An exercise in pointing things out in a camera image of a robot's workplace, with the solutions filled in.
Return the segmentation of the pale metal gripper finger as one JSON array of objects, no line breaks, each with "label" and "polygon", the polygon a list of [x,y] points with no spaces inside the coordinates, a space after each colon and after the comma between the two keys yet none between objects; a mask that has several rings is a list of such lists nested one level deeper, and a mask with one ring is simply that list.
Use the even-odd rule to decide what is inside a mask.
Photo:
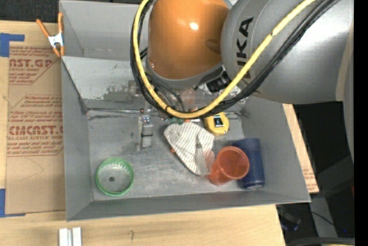
[{"label": "pale metal gripper finger", "polygon": [[153,123],[150,116],[143,116],[143,148],[152,145]]},{"label": "pale metal gripper finger", "polygon": [[137,141],[137,150],[140,151],[142,149],[142,130],[143,130],[143,123],[142,117],[138,118],[138,141]]}]

